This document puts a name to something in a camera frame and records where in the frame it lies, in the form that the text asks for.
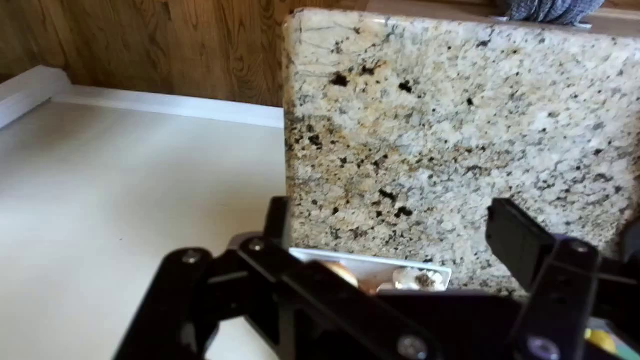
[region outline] granite slab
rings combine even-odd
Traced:
[[[512,293],[491,198],[608,253],[636,218],[637,38],[302,11],[283,65],[291,246]]]

